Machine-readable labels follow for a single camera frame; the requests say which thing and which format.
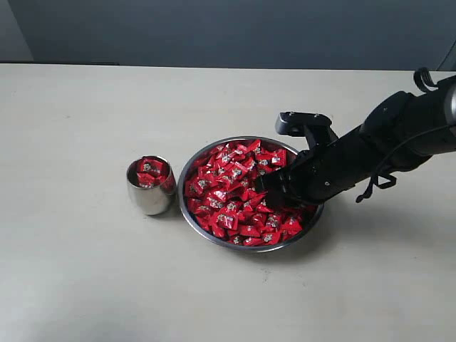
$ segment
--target table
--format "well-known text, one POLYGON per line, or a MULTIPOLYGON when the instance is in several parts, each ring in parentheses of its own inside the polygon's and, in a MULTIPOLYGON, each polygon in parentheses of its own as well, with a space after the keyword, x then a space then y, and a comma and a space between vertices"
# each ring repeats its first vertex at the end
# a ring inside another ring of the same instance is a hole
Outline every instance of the table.
MULTIPOLYGON (((450 73, 434 73, 436 80, 450 73)), ((178 176, 201 147, 274 132, 279 111, 345 134, 411 72, 0 65, 2 341, 451 341, 456 155, 355 204, 329 201, 300 242, 243 254, 174 206, 146 217, 125 171, 178 176)))

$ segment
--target robotic arm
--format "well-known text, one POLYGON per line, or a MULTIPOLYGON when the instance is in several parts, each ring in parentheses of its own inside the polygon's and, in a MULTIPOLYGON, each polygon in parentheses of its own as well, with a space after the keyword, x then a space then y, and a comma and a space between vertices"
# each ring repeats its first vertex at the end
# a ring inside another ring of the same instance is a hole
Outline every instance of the robotic arm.
POLYGON ((341 138, 325 115, 280 113, 278 134, 306 137, 309 150, 289 166, 258 177, 256 190, 268 190, 266 201, 272 207, 321 204, 370 178, 356 199, 361 202, 372 195, 374 185, 394 186, 393 172, 411 171, 433 155, 456 151, 456 76, 434 84, 421 68, 413 78, 424 94, 399 91, 341 138))

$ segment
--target metal bowl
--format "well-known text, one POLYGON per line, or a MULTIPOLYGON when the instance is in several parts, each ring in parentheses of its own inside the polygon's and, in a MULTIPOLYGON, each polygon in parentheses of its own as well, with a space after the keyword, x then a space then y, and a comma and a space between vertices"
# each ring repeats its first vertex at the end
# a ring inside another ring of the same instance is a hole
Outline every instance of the metal bowl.
POLYGON ((294 160, 296 158, 296 155, 298 154, 298 151, 295 150, 294 148, 283 144, 282 142, 268 139, 268 138, 263 138, 263 137, 233 137, 233 138, 226 138, 222 139, 219 141, 216 141, 204 148, 202 148, 200 151, 195 153, 195 155, 190 158, 190 160, 187 162, 187 164, 184 166, 184 169, 182 170, 182 173, 180 174, 179 177, 179 184, 177 185, 177 193, 179 195, 179 205, 180 205, 180 210, 182 211, 182 214, 184 215, 185 219, 187 222, 192 226, 192 228, 201 236, 204 238, 208 239, 211 242, 214 242, 215 244, 218 244, 223 247, 227 247, 230 249, 236 249, 238 251, 246 251, 246 252, 268 252, 268 251, 274 251, 276 249, 283 248, 285 246, 289 246, 290 244, 298 241, 300 238, 302 238, 307 232, 315 225, 315 223, 318 221, 320 218, 321 212, 323 211, 323 204, 319 205, 317 210, 315 211, 315 214, 313 217, 306 223, 306 226, 303 228, 301 232, 299 232, 297 235, 292 237, 291 239, 285 240, 283 242, 280 242, 278 244, 273 244, 271 246, 255 246, 255 247, 249 247, 249 246, 240 246, 237 244, 230 244, 229 242, 225 242, 217 237, 214 237, 213 235, 209 234, 208 232, 204 231, 203 228, 201 228, 198 225, 198 222, 194 219, 193 215, 190 214, 187 208, 187 201, 185 201, 185 180, 193 174, 193 172, 196 172, 196 166, 194 166, 195 160, 198 160, 200 158, 203 158, 204 155, 208 155, 209 151, 214 148, 215 146, 218 145, 225 145, 231 141, 239 141, 239 142, 245 142, 247 144, 252 143, 254 140, 260 139, 262 145, 268 149, 268 150, 276 150, 278 148, 284 148, 287 151, 287 160, 294 160))

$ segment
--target gray wall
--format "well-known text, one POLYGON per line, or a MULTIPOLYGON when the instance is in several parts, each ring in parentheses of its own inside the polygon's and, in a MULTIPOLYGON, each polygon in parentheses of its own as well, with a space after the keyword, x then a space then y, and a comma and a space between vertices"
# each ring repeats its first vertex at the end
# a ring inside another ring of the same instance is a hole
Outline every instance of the gray wall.
POLYGON ((455 0, 10 0, 37 61, 437 68, 455 0))
POLYGON ((32 56, 7 0, 0 0, 0 61, 31 61, 32 56))

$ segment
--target metal cup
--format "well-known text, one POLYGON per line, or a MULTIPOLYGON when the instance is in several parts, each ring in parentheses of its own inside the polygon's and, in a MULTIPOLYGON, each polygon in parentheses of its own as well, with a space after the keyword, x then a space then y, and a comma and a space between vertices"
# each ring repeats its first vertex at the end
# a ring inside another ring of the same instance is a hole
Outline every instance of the metal cup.
POLYGON ((167 164, 169 175, 167 179, 156 187, 140 187, 138 185, 138 176, 136 175, 136 165, 142 158, 135 160, 127 169, 127 186, 128 195, 144 214, 156 215, 165 212, 174 201, 176 196, 176 181, 171 170, 169 162, 156 155, 152 157, 167 164))

